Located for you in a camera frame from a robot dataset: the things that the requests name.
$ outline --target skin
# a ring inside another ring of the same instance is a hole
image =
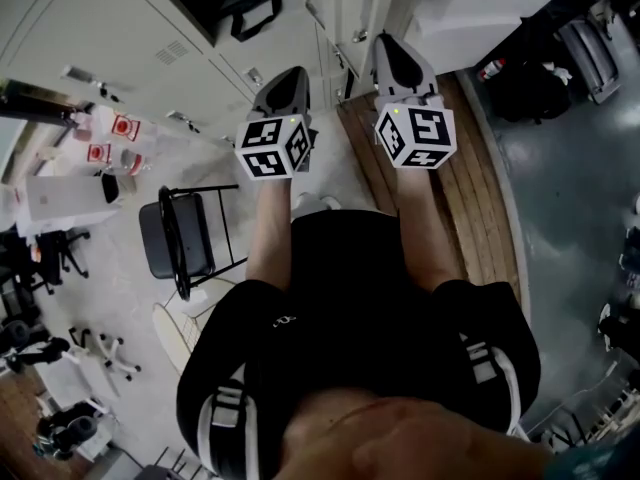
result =
[[[461,279],[440,221],[429,172],[397,171],[407,272],[428,292]],[[263,183],[247,279],[287,291],[291,281],[291,180]],[[299,404],[285,431],[277,480],[462,480],[542,478],[548,454],[411,399],[380,400],[341,387]]]

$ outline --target bag strap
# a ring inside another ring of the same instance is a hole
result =
[[[235,37],[241,43],[244,43],[247,39],[251,39],[258,34],[262,27],[267,23],[271,23],[276,19],[276,16],[280,14],[282,9],[282,0],[271,0],[271,16],[267,16],[260,23],[257,23],[248,30],[243,31],[244,18],[243,13],[236,13],[233,15],[233,24],[231,25],[231,35]]]

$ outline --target wooden floor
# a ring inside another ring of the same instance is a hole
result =
[[[509,221],[489,153],[455,76],[439,76],[438,87],[445,107],[454,112],[458,151],[432,172],[431,179],[459,269],[475,284],[509,282],[519,300]],[[378,209],[395,214],[395,170],[383,146],[373,140],[378,118],[375,96],[372,93],[345,102],[338,115]]]
[[[31,367],[0,378],[0,461],[21,480],[81,480],[92,464],[78,454],[60,462],[37,457],[32,449],[40,419],[35,397],[43,391]]]

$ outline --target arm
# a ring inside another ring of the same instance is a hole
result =
[[[461,279],[447,239],[429,172],[397,169],[400,234],[407,272],[415,284],[432,292],[451,279]]]
[[[265,181],[260,188],[256,225],[247,261],[247,279],[282,291],[291,279],[291,180]]]

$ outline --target black folding chair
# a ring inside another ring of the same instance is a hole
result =
[[[238,185],[219,185],[190,189],[162,187],[158,202],[143,206],[139,220],[142,241],[151,274],[157,279],[173,278],[178,294],[188,301],[191,288],[247,261],[235,261],[227,229],[222,191]],[[216,270],[209,240],[209,230],[199,192],[218,192],[222,225],[229,248],[231,264]]]

